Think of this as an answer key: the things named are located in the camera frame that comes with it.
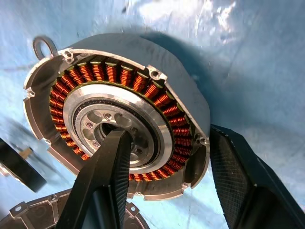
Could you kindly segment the grey motor housing copper windings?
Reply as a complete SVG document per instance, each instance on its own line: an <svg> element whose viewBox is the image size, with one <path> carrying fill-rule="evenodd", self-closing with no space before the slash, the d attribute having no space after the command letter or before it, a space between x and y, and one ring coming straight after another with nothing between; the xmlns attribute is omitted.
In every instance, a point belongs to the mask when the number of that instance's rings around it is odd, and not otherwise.
<svg viewBox="0 0 305 229"><path fill-rule="evenodd" d="M34 135L78 174L108 133L132 136L128 198L179 197L204 177L210 109L170 51L131 34L94 35L57 50L36 37L38 63L24 82Z"/></svg>

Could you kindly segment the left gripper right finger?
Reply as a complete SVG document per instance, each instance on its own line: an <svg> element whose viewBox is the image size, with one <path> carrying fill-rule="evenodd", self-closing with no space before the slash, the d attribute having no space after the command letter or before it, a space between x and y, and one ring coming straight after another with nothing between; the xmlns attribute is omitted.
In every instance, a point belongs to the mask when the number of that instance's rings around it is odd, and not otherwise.
<svg viewBox="0 0 305 229"><path fill-rule="evenodd" d="M305 213L242 135L212 125L210 160L229 229L305 229Z"/></svg>

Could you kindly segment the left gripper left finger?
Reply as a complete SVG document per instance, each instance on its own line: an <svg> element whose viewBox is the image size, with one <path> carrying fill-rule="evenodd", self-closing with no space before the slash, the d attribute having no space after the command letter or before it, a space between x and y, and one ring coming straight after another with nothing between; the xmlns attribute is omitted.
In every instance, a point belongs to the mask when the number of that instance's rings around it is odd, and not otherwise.
<svg viewBox="0 0 305 229"><path fill-rule="evenodd" d="M112 130L78 173L56 229L123 229L131 135Z"/></svg>

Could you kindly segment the blue plastic table cover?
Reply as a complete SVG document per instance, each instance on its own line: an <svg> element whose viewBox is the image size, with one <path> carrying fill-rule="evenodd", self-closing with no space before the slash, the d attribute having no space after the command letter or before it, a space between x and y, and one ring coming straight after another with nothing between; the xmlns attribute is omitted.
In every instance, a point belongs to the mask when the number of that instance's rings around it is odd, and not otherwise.
<svg viewBox="0 0 305 229"><path fill-rule="evenodd" d="M305 211L305 0L0 0L0 138L31 147L28 161L47 181L32 192L0 175L0 220L75 180L23 112L34 37L62 49L111 32L141 35L179 58L212 123L243 135Z"/></svg>

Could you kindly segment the silver round motor lid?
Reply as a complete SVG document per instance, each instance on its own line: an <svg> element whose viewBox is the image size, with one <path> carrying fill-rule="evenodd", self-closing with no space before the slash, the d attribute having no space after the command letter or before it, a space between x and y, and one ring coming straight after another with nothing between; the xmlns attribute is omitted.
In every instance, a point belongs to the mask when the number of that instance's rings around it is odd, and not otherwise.
<svg viewBox="0 0 305 229"><path fill-rule="evenodd" d="M64 190L30 202L21 202L0 221L0 229L54 229L69 197ZM149 229L139 209L126 203L124 229Z"/></svg>

